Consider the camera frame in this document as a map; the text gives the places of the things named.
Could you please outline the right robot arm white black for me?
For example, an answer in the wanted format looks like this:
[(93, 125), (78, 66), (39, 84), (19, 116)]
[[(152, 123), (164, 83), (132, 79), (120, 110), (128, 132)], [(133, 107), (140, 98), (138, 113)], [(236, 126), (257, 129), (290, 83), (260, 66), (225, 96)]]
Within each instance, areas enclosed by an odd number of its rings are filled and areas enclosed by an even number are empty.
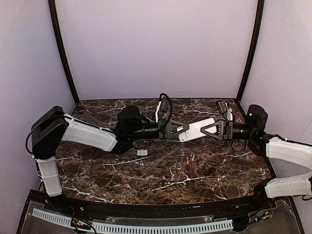
[[(201, 133), (218, 140), (244, 140), (257, 156), (288, 161), (312, 168), (312, 146), (287, 140), (278, 134), (265, 132), (268, 114), (256, 104), (249, 106), (244, 123), (218, 121), (201, 127)], [(312, 197), (312, 174), (265, 179), (255, 186), (253, 195), (258, 200), (283, 196)]]

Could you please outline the white remote control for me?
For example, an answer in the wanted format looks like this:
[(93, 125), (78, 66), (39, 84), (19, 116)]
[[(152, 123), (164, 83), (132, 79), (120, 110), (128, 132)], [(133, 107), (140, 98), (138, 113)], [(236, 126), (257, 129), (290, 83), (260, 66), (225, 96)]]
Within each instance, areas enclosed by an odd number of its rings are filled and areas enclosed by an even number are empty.
[(200, 129), (203, 126), (206, 126), (212, 123), (215, 123), (215, 120), (213, 118), (207, 118), (207, 119), (189, 124), (189, 130), (178, 135), (179, 141), (186, 142), (186, 141), (190, 141), (193, 139), (206, 136), (205, 134), (201, 133)]

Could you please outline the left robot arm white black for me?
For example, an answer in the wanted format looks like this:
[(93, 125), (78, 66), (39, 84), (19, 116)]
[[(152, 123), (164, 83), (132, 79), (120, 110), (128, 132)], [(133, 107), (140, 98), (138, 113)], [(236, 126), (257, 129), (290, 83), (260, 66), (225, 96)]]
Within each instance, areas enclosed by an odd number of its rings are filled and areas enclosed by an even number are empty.
[(49, 197), (62, 195), (56, 164), (56, 150), (61, 141), (71, 141), (115, 155), (132, 149), (133, 142), (141, 139), (172, 139), (189, 130), (189, 125), (157, 119), (151, 122), (140, 113), (135, 105), (126, 106), (117, 115), (113, 129), (95, 126), (65, 113), (60, 106), (54, 106), (31, 128), (27, 140), (32, 141), (32, 154), (39, 169), (39, 175)]

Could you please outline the white battery cover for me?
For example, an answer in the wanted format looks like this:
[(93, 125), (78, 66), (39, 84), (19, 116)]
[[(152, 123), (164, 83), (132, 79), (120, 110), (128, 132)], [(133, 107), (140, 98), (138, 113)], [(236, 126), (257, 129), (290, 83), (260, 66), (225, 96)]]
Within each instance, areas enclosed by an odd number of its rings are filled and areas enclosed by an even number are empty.
[(138, 156), (147, 156), (148, 150), (137, 150), (137, 155)]

